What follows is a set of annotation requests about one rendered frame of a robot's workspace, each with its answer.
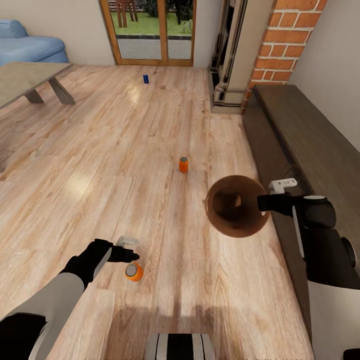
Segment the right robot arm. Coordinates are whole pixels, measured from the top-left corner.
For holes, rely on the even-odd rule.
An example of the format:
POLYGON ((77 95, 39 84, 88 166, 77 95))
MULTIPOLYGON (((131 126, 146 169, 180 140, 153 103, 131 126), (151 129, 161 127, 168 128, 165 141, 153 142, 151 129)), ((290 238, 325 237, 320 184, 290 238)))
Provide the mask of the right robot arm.
POLYGON ((316 360, 360 360, 360 277, 354 247, 333 229, 337 217, 327 197, 284 191, 296 185, 294 178, 272 181, 270 194, 257 197, 258 209, 294 219, 306 262, 316 360))

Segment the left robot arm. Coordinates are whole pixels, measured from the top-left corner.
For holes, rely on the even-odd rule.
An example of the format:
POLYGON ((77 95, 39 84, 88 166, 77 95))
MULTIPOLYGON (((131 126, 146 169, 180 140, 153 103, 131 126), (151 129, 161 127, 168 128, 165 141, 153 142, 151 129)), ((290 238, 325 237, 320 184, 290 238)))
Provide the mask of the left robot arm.
POLYGON ((140 256, 125 248, 135 237, 121 236, 116 245, 96 238, 36 294, 0 320, 0 360, 46 360, 75 306, 106 262, 130 264, 140 256))

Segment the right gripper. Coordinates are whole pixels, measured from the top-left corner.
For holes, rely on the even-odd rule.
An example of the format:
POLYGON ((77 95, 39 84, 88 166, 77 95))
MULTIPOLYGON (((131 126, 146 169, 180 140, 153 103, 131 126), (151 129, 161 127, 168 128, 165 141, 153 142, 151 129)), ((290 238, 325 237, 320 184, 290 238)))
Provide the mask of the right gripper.
POLYGON ((283 215, 283 212, 281 212, 280 203, 285 197, 290 197, 290 196, 291 196, 290 192, 258 196, 257 197, 258 209, 261 212, 275 211, 283 215))

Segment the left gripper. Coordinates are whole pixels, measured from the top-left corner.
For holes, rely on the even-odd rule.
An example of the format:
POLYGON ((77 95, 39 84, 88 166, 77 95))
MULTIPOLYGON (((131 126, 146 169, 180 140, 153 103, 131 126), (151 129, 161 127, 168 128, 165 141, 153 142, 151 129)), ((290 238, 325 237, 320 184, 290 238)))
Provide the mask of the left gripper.
POLYGON ((115 260, 112 261, 113 263, 124 262, 130 264, 131 262, 140 259, 140 256, 137 253, 133 253, 134 250, 123 248, 121 246, 116 246, 116 247, 117 247, 117 257, 115 258, 115 260))

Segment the trash can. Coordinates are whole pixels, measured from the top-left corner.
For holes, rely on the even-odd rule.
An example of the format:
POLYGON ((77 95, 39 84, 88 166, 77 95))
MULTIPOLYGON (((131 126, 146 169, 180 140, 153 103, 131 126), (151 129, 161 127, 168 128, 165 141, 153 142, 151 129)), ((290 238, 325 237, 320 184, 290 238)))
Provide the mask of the trash can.
POLYGON ((216 181, 205 198, 205 213, 210 224, 231 238, 257 234, 268 222, 270 210, 262 215, 258 196, 267 192, 256 180, 244 175, 229 175, 216 181))

